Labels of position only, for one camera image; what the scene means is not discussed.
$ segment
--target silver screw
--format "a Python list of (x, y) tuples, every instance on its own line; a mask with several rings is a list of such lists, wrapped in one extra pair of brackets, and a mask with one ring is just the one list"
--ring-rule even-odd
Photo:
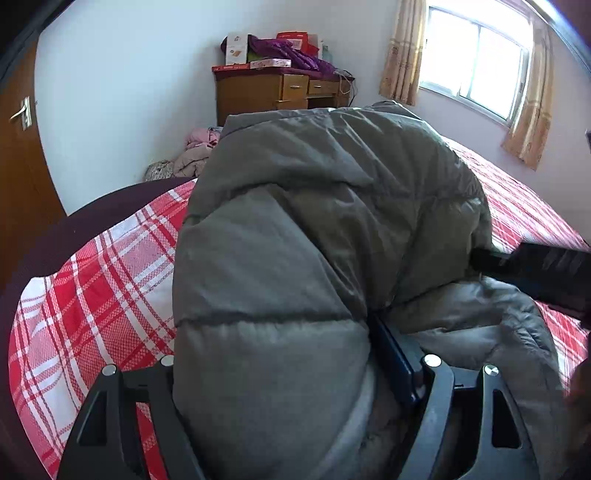
[(165, 367), (171, 367), (174, 363), (174, 355), (164, 355), (160, 359), (160, 363), (163, 364)]
[(106, 377), (110, 377), (111, 375), (115, 375), (116, 371), (117, 371), (117, 367), (113, 364), (105, 365), (102, 370), (103, 375)]
[(496, 377), (499, 374), (499, 369), (494, 365), (485, 365), (484, 373), (490, 375), (491, 377)]
[(423, 361), (430, 367), (439, 367), (441, 365), (441, 359), (437, 355), (433, 355), (430, 353), (429, 355), (425, 355)]

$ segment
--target door handle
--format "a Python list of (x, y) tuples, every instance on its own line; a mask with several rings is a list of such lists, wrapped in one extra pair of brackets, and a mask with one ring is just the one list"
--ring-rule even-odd
[(22, 129), (26, 130), (33, 124), (31, 117), (31, 100), (29, 97), (25, 97), (21, 102), (21, 109), (10, 117), (9, 121), (12, 122), (15, 118), (22, 116)]
[(9, 121), (14, 120), (16, 117), (20, 116), (26, 109), (27, 109), (27, 106), (23, 105), (22, 108), (18, 112), (16, 112), (13, 116), (11, 116), (9, 118)]

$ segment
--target beige curtain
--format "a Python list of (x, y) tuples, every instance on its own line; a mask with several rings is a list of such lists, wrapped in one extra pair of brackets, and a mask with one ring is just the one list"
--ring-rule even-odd
[(533, 19), (534, 46), (531, 52), (527, 89), (503, 148), (535, 170), (542, 158), (552, 120), (554, 59), (550, 27)]
[(426, 28), (427, 0), (400, 0), (394, 19), (394, 37), (390, 39), (379, 86), (380, 95), (415, 105)]

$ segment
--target red plaid bedsheet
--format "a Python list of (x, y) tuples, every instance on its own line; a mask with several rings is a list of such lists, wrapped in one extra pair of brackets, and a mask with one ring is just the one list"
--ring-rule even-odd
[[(488, 195), (497, 246), (521, 238), (587, 248), (585, 242), (529, 188), (448, 140), (480, 178)], [(9, 378), (23, 428), (55, 478), (77, 412), (101, 368), (152, 365), (174, 350), (171, 286), (178, 230), (194, 181), (170, 190), (89, 241), (62, 269), (33, 278), (12, 327)], [(540, 305), (554, 336), (566, 384), (585, 356), (577, 323)], [(138, 407), (150, 475), (166, 475), (151, 428)]]

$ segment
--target wooden desk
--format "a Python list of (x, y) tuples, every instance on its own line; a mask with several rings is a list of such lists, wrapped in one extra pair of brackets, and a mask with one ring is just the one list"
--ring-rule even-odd
[(216, 78), (217, 124), (228, 115), (348, 106), (350, 83), (307, 75), (264, 73)]

